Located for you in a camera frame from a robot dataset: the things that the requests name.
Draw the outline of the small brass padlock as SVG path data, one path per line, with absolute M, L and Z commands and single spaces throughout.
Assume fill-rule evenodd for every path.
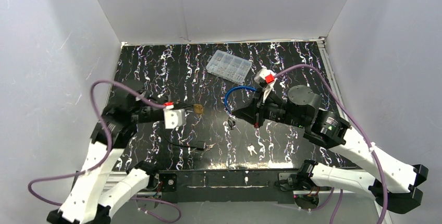
M 186 111 L 191 112 L 191 113 L 195 113 L 198 115 L 204 114 L 204 108 L 201 104 L 192 104 L 190 106 L 187 106 Z

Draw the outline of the black cable padlock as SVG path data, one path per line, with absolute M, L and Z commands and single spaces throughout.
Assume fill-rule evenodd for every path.
M 191 138 L 191 135 L 185 135 L 185 127 L 166 129 L 164 125 L 161 125 L 160 130 L 162 138 L 167 144 L 196 151 L 204 151 L 206 149 L 204 141 L 196 141 Z

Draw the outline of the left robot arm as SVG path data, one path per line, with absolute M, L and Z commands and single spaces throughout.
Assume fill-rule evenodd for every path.
M 91 134 L 83 166 L 67 199 L 49 212 L 49 223 L 110 223 L 116 212 L 147 188 L 156 174 L 153 164 L 142 161 L 111 189 L 104 191 L 114 164 L 138 131 L 138 124 L 162 121 L 164 109 L 157 101 L 145 104 L 124 93 L 106 106 Z

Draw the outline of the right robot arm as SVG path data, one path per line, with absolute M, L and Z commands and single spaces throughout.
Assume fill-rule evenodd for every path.
M 360 171 L 329 167 L 305 160 L 301 168 L 279 181 L 284 190 L 301 187 L 331 187 L 364 195 L 396 214 L 405 214 L 420 206 L 423 192 L 419 185 L 426 181 L 428 169 L 408 165 L 374 145 L 367 145 L 348 121 L 334 112 L 320 108 L 320 96 L 305 85 L 290 88 L 287 99 L 274 92 L 264 96 L 258 89 L 244 106 L 232 114 L 256 128 L 265 120 L 302 128 L 309 142 L 344 156 Z

